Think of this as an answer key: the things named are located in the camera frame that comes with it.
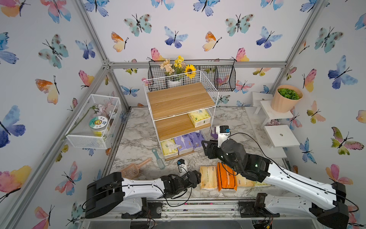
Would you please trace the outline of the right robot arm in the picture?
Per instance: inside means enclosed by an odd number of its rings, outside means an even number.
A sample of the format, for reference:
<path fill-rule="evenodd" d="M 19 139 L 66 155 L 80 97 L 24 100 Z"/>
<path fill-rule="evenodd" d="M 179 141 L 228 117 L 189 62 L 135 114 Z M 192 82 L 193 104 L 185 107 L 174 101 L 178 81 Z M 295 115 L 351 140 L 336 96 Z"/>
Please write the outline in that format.
<path fill-rule="evenodd" d="M 264 182 L 290 191 L 310 201 L 305 209 L 318 222 L 332 229 L 348 226 L 349 212 L 346 187 L 339 182 L 321 183 L 282 168 L 263 156 L 246 153 L 244 146 L 233 139 L 220 144 L 217 140 L 202 141 L 205 155 L 251 181 Z"/>

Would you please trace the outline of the green-white tissue pack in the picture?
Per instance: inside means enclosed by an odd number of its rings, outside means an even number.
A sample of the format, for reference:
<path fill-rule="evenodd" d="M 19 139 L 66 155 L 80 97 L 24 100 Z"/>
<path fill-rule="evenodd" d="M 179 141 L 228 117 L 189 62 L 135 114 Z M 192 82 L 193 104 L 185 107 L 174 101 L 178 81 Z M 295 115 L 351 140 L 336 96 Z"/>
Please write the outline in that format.
<path fill-rule="evenodd" d="M 211 122 L 211 115 L 206 109 L 190 112 L 188 116 L 195 128 L 204 126 Z"/>

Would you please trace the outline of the yellow-green tissue pack top shelf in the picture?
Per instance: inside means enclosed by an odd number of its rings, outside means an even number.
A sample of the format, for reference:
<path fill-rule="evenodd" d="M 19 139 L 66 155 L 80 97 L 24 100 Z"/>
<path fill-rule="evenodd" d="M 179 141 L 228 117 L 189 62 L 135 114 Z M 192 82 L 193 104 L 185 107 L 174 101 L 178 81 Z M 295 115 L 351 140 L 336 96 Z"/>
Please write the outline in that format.
<path fill-rule="evenodd" d="M 269 187 L 271 186 L 270 184 L 267 184 L 265 182 L 259 182 L 259 181 L 254 181 L 253 182 L 255 187 Z"/>

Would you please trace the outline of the orange-yellow tissue pack top shelf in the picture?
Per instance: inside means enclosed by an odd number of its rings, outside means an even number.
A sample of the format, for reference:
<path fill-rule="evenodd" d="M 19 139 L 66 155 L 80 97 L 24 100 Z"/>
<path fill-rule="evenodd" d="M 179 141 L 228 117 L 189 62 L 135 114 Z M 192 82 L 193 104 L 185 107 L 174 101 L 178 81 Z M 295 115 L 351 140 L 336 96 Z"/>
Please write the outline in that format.
<path fill-rule="evenodd" d="M 238 188 L 246 188 L 246 187 L 253 187 L 254 182 L 248 180 L 247 178 L 243 177 L 242 175 L 238 174 L 236 177 L 236 185 Z"/>

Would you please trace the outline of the purple tissue pack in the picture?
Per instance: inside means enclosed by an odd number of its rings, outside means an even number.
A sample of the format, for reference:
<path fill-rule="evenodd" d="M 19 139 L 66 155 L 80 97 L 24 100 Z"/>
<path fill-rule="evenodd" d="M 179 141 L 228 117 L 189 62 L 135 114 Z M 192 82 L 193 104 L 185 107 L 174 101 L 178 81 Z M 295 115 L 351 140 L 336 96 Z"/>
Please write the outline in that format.
<path fill-rule="evenodd" d="M 205 141 L 205 137 L 200 131 L 191 132 L 188 134 L 188 136 L 191 139 L 193 151 L 197 152 L 204 149 L 202 141 Z"/>
<path fill-rule="evenodd" d="M 175 144 L 178 145 L 178 154 L 183 155 L 193 151 L 193 145 L 188 135 L 181 135 L 174 138 Z"/>

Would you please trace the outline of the bright orange tissue pack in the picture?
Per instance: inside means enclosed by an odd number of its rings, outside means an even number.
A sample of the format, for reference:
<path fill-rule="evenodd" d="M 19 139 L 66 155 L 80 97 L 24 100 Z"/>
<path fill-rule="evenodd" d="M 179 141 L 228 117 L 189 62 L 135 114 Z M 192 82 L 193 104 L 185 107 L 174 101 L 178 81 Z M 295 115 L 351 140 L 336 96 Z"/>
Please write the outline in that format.
<path fill-rule="evenodd" d="M 236 173 L 222 162 L 217 163 L 217 178 L 219 192 L 237 191 Z"/>

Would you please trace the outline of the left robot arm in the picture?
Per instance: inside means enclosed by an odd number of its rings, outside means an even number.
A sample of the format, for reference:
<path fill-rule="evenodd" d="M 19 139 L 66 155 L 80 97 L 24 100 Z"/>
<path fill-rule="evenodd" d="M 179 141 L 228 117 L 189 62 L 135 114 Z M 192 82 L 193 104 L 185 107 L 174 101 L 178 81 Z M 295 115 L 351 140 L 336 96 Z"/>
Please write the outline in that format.
<path fill-rule="evenodd" d="M 179 176 L 170 174 L 154 180 L 131 180 L 120 172 L 111 173 L 87 186 L 85 218 L 93 219 L 120 208 L 135 215 L 143 209 L 143 198 L 174 198 L 201 183 L 201 173 L 194 170 Z"/>

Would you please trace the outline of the pale orange tissue pack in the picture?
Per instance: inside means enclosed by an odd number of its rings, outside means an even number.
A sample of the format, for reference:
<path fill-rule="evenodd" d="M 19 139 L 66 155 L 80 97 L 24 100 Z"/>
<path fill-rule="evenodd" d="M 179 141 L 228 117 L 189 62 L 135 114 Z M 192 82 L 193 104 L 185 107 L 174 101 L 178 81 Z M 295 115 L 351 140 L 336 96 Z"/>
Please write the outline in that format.
<path fill-rule="evenodd" d="M 201 173 L 200 189 L 202 190 L 218 189 L 217 170 L 215 166 L 201 166 L 200 173 Z"/>

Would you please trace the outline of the yellow tissue pack bottom shelf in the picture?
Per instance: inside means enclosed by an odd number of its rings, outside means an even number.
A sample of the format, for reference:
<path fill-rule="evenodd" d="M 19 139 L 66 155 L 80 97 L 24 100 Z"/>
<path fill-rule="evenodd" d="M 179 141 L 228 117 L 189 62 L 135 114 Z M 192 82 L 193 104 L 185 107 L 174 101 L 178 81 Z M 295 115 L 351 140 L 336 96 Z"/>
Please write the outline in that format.
<path fill-rule="evenodd" d="M 163 157 L 165 160 L 178 155 L 178 145 L 174 139 L 168 139 L 161 142 Z"/>

